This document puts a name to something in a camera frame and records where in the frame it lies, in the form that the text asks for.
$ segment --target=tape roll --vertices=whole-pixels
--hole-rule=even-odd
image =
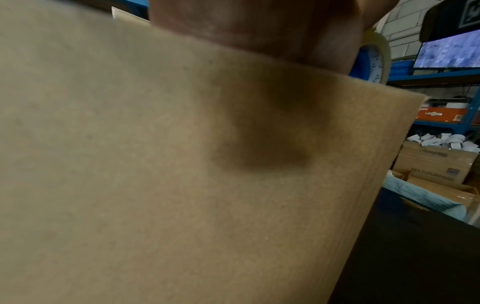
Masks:
[[[374,29],[365,31],[358,57],[350,75],[369,82],[386,84],[391,68],[392,56],[388,41]]]

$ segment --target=screen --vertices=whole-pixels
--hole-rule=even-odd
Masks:
[[[422,44],[414,68],[480,68],[480,30]]]

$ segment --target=table surface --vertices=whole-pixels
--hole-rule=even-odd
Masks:
[[[330,303],[475,303],[480,229],[382,188]]]

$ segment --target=packing tape roll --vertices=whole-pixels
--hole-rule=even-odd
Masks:
[[[368,54],[368,81],[386,84],[392,68],[392,55],[386,38],[376,33],[374,29],[367,30],[363,34],[360,50]]]

